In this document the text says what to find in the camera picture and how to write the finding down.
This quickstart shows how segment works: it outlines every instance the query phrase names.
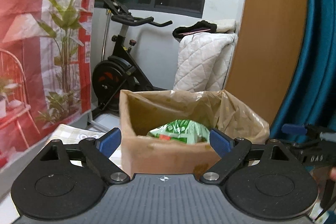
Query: plastic bag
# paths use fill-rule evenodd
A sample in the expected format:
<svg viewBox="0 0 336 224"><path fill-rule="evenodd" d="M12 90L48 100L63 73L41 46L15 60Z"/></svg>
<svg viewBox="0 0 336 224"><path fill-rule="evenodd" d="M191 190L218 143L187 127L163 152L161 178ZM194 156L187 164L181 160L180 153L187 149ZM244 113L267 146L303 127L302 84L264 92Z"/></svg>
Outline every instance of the plastic bag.
<svg viewBox="0 0 336 224"><path fill-rule="evenodd" d="M152 129L147 136L160 140L177 140L186 144L209 142L209 130L202 124L191 120L175 120L164 126Z"/></svg>

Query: blue curtain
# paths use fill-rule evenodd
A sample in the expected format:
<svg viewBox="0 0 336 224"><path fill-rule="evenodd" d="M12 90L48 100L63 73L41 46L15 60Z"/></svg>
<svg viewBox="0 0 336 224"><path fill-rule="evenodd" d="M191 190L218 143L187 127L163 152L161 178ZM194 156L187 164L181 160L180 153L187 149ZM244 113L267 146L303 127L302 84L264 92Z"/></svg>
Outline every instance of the blue curtain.
<svg viewBox="0 0 336 224"><path fill-rule="evenodd" d="M281 133L284 123L336 129L336 0L308 0L305 35L287 94L271 126L271 137L304 141Z"/></svg>

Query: black cloth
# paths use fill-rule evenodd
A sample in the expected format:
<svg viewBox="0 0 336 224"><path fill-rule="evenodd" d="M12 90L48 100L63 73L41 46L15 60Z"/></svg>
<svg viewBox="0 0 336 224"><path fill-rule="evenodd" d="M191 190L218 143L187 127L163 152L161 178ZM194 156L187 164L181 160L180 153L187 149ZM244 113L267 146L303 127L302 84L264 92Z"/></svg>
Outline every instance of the black cloth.
<svg viewBox="0 0 336 224"><path fill-rule="evenodd" d="M209 33L215 33L217 30L217 25L213 23L209 23L205 20L197 22L195 25L192 25L191 27L178 27L175 30L173 30L173 37L175 38L183 38L187 34L184 33L190 33L190 32L209 32Z"/></svg>

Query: exercise bike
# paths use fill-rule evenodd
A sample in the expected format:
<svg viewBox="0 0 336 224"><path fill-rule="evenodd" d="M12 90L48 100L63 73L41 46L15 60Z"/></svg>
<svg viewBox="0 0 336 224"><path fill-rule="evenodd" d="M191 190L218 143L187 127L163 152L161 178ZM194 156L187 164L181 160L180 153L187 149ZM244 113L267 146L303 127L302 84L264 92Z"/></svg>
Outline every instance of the exercise bike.
<svg viewBox="0 0 336 224"><path fill-rule="evenodd" d="M156 27L166 27L173 24L171 20L159 24L154 22L153 17L133 17L127 7L116 0L104 0L104 8L109 11L110 20L121 23L122 27L120 33L112 37L115 46L112 55L107 60L104 60L106 39L104 40L101 62L96 65L92 74L92 86L98 98L98 107L92 111L93 119L105 109L118 112L120 90L164 90L152 85L130 55L132 47L137 42L130 40L129 47L126 48L124 41L129 26L136 27L150 24Z"/></svg>

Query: blue gripper pad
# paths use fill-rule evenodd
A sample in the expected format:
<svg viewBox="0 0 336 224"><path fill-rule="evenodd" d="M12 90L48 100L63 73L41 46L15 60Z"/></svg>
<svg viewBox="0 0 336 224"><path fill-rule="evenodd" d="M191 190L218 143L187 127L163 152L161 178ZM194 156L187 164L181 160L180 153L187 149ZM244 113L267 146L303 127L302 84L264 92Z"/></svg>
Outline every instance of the blue gripper pad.
<svg viewBox="0 0 336 224"><path fill-rule="evenodd" d="M290 135L306 135L307 129L304 126L298 126L296 124L285 123L281 131Z"/></svg>
<svg viewBox="0 0 336 224"><path fill-rule="evenodd" d="M233 139L216 128L211 129L209 138L211 147L221 158L229 153L235 145Z"/></svg>
<svg viewBox="0 0 336 224"><path fill-rule="evenodd" d="M96 147L102 154L104 154L105 157L109 158L120 144L121 131L119 128L113 128L105 135L97 139Z"/></svg>

